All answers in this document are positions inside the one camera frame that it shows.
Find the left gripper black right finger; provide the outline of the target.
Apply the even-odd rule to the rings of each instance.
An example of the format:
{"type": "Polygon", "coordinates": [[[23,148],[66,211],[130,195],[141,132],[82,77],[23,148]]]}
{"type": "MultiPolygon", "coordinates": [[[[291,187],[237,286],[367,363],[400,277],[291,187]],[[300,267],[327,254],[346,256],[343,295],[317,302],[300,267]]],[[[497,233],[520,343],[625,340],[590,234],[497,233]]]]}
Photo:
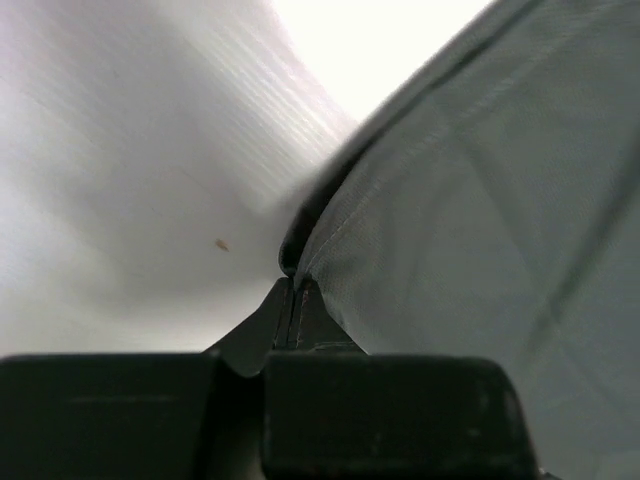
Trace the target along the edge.
{"type": "Polygon", "coordinates": [[[364,353],[331,317],[315,280],[304,280],[296,292],[292,314],[292,349],[314,353],[364,353]]]}

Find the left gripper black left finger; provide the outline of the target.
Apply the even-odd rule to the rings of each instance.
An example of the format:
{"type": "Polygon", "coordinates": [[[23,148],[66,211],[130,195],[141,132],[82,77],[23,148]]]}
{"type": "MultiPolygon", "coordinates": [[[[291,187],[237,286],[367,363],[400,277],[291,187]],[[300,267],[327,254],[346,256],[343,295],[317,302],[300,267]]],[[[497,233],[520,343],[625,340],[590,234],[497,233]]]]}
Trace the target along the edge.
{"type": "Polygon", "coordinates": [[[293,306],[293,281],[278,279],[259,307],[205,353],[218,355],[241,377],[258,375],[272,350],[286,348],[293,306]]]}

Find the dark grey t shirt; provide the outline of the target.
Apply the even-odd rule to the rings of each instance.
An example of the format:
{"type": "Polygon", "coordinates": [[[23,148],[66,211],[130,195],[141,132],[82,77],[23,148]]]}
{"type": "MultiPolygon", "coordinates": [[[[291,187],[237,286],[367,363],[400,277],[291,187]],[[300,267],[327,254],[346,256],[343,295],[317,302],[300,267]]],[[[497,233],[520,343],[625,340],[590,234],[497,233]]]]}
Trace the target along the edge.
{"type": "Polygon", "coordinates": [[[280,263],[368,352],[498,362],[544,469],[637,478],[638,3],[493,3],[342,150],[280,263]]]}

